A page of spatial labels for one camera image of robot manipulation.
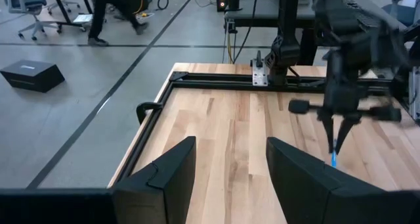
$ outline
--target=black aluminum frame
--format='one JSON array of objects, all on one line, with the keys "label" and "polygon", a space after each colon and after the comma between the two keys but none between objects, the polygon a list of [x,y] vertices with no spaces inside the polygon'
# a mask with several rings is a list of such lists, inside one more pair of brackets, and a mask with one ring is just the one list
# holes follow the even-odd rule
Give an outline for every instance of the black aluminum frame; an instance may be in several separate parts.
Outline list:
[{"label": "black aluminum frame", "polygon": [[[165,89],[163,90],[157,102],[146,102],[137,107],[137,116],[140,124],[145,118],[145,111],[152,110],[150,117],[140,135],[135,141],[135,147],[132,149],[126,159],[123,168],[117,175],[115,183],[123,180],[131,175],[137,163],[138,158],[142,154],[153,128],[159,120],[160,114],[170,97],[174,88],[187,89],[218,89],[218,90],[235,90],[235,91],[275,91],[287,93],[324,93],[324,77],[301,77],[288,76],[287,86],[266,86],[258,87],[253,85],[252,75],[243,74],[212,74],[212,73],[190,73],[190,72],[173,72]],[[389,92],[399,92],[400,89],[392,79],[359,79],[359,85],[368,88],[368,92],[373,96],[385,96]],[[408,106],[402,100],[401,95],[393,95],[396,100],[407,111]]]}]

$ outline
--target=yellow cable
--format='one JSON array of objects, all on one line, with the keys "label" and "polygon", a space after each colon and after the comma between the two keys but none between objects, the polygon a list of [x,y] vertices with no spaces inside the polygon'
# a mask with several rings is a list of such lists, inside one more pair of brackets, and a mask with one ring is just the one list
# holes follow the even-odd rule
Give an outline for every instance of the yellow cable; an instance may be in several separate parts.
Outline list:
[{"label": "yellow cable", "polygon": [[141,1],[140,8],[138,8],[138,10],[136,12],[134,12],[133,14],[139,13],[140,10],[142,9],[142,7],[143,7],[143,0]]}]

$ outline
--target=white sticker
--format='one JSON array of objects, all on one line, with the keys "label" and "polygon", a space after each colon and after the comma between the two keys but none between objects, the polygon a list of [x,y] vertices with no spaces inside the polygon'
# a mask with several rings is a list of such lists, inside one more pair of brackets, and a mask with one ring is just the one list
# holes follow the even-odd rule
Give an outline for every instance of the white sticker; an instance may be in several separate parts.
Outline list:
[{"label": "white sticker", "polygon": [[33,66],[25,66],[25,65],[23,65],[23,66],[20,66],[21,68],[26,68],[26,69],[30,69],[30,70],[34,70],[35,69],[35,67],[33,67]]}]

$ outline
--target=black box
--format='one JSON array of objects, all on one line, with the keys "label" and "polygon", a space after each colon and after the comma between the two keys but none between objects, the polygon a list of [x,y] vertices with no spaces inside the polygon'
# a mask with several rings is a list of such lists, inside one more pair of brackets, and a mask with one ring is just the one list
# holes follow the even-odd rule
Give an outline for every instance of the black box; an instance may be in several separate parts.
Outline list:
[{"label": "black box", "polygon": [[12,87],[46,93],[64,81],[57,65],[20,60],[0,70]]}]

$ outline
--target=blue marker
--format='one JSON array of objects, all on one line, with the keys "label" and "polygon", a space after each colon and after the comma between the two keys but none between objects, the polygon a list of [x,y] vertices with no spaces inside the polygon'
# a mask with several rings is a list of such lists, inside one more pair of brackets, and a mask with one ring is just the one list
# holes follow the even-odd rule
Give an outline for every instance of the blue marker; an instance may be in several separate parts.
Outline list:
[{"label": "blue marker", "polygon": [[337,167],[337,154],[333,151],[333,156],[331,157],[331,166],[333,168]]},{"label": "blue marker", "polygon": [[337,153],[335,153],[335,146],[337,145],[337,140],[334,139],[334,151],[333,155],[331,156],[331,166],[333,168],[337,168]]}]

